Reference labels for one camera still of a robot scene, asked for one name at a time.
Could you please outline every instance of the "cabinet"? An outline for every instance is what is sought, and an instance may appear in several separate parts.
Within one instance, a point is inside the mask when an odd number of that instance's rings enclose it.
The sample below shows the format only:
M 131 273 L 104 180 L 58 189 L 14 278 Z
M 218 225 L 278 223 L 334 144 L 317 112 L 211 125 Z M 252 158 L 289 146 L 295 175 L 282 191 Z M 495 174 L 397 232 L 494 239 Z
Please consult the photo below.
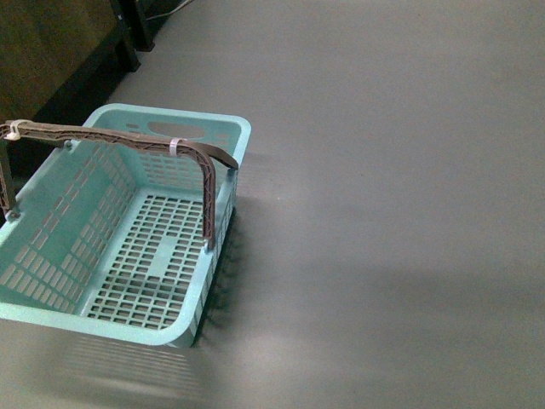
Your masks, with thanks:
M 118 0 L 3 0 L 3 13 L 1 122 L 70 98 L 113 50 L 138 66 Z

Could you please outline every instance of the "handle hole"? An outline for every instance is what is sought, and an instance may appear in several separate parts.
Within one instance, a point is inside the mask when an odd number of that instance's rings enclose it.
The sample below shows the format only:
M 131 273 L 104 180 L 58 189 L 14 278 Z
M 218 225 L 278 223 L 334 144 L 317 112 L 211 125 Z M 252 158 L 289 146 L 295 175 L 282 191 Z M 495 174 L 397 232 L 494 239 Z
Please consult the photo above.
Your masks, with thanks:
M 171 136 L 173 138 L 198 139 L 204 137 L 204 129 L 200 126 L 149 122 L 147 127 L 151 132 Z

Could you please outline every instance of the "dark wood panel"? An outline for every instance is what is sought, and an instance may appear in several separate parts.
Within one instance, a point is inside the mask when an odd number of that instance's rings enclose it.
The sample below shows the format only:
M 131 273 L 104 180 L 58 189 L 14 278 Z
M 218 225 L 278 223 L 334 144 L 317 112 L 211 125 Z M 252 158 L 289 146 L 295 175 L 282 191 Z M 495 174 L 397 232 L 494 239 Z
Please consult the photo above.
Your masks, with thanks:
M 31 118 L 117 25 L 109 0 L 3 0 L 0 121 Z

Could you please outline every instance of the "basket bottom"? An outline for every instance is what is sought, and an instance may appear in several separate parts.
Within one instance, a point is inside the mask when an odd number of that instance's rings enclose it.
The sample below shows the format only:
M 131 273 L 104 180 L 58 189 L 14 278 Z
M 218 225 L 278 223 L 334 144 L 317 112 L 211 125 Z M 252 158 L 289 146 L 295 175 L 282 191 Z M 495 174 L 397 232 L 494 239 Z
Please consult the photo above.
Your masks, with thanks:
M 180 313 L 203 248 L 202 199 L 141 189 L 100 261 L 82 316 L 160 330 Z

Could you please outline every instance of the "brown handle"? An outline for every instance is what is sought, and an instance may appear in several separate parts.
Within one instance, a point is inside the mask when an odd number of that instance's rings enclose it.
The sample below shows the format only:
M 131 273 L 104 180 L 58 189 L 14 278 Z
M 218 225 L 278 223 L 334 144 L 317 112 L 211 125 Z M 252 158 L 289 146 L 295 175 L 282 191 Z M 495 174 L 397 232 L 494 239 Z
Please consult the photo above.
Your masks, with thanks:
M 8 155 L 4 137 L 11 131 L 8 121 L 0 125 L 0 205 L 4 214 L 15 206 L 15 197 Z M 95 141 L 120 144 L 146 152 L 169 152 L 172 147 L 168 138 L 155 135 L 136 134 L 118 130 L 84 128 L 82 126 L 39 124 L 22 122 L 17 125 L 21 137 L 39 141 Z M 227 167 L 238 169 L 238 162 L 219 147 L 205 143 L 180 139 L 174 145 L 176 156 L 188 156 L 195 160 L 203 172 L 203 237 L 208 240 L 209 250 L 214 248 L 215 222 L 215 168 L 211 158 L 215 158 Z

